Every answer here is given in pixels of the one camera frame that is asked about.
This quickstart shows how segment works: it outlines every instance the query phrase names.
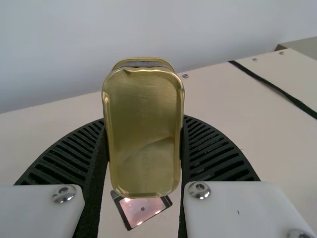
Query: screw head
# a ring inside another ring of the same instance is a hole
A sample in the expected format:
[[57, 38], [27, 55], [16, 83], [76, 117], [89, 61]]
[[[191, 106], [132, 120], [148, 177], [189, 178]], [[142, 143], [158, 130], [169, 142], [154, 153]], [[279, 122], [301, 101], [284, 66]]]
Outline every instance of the screw head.
[[69, 202], [76, 195], [76, 187], [73, 185], [63, 185], [56, 189], [52, 195], [55, 203]]
[[210, 187], [204, 182], [193, 182], [188, 187], [189, 194], [200, 200], [210, 197]]
[[314, 238], [311, 234], [307, 233], [304, 230], [293, 229], [287, 233], [287, 238]]

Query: metal screw on panel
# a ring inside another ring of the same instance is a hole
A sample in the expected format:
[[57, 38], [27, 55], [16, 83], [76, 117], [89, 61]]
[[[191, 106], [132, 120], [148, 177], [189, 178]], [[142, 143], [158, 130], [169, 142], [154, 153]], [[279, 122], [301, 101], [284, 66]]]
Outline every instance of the metal screw on panel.
[[287, 233], [286, 238], [314, 238], [313, 235], [300, 229], [293, 229]]
[[52, 196], [55, 203], [64, 203], [70, 201], [76, 195], [76, 187], [73, 185], [63, 185], [56, 189]]
[[193, 182], [189, 185], [188, 191], [190, 195], [201, 200], [208, 198], [211, 194], [210, 187], [204, 182]]

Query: white wall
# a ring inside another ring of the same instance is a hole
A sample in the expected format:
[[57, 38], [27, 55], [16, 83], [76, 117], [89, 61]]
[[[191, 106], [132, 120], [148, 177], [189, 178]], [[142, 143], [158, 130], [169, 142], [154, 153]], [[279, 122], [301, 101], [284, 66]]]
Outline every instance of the white wall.
[[316, 9], [315, 0], [1, 0], [0, 113], [97, 91], [125, 57], [184, 71], [269, 52], [317, 35]]

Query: gold metal tin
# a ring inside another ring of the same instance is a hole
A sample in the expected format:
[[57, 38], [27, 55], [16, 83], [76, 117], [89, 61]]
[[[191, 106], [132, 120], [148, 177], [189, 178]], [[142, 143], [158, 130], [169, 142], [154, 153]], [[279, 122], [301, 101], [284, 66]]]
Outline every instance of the gold metal tin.
[[125, 197], [158, 197], [180, 181], [184, 87], [160, 58], [118, 62], [102, 88], [110, 179]]

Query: black slotted disc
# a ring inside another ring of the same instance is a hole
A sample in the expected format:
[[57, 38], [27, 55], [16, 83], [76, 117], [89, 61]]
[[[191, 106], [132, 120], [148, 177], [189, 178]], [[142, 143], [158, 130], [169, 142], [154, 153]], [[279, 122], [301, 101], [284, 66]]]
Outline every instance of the black slotted disc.
[[[184, 116], [181, 138], [182, 197], [178, 237], [186, 238], [184, 186], [190, 181], [260, 181], [240, 149], [212, 126]], [[104, 120], [69, 133], [37, 158], [15, 185], [77, 184], [85, 208], [73, 238], [96, 238], [106, 168]]]

